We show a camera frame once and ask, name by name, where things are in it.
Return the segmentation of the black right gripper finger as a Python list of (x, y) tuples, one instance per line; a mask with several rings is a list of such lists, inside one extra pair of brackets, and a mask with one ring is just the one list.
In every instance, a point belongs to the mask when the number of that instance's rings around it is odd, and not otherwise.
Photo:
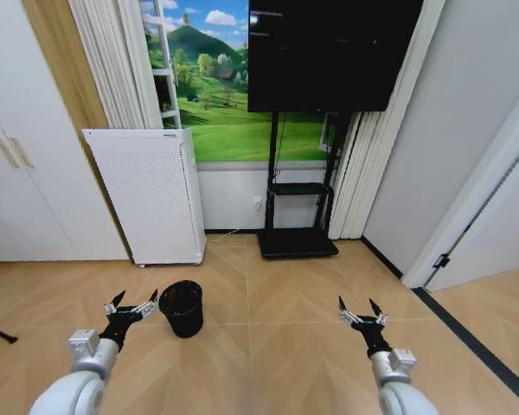
[(363, 324), (363, 320), (359, 316), (348, 311), (341, 296), (338, 297), (338, 309), (341, 319), (348, 325), (354, 326)]
[(371, 309), (375, 314), (370, 318), (368, 323), (370, 325), (375, 325), (379, 327), (386, 326), (388, 321), (388, 315), (381, 310), (381, 307), (372, 298), (369, 298), (368, 301), (371, 306)]

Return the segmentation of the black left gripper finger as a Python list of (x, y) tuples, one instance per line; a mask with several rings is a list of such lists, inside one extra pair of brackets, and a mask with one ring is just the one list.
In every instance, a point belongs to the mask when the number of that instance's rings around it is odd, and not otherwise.
[(140, 315), (143, 319), (147, 318), (152, 312), (154, 312), (157, 309), (157, 297), (158, 289), (155, 289), (147, 302), (133, 307), (131, 311), (133, 313)]
[(116, 295), (109, 303), (104, 305), (104, 311), (106, 315), (111, 315), (117, 312), (117, 307), (121, 303), (123, 297), (125, 295), (125, 291), (122, 290), (118, 295)]

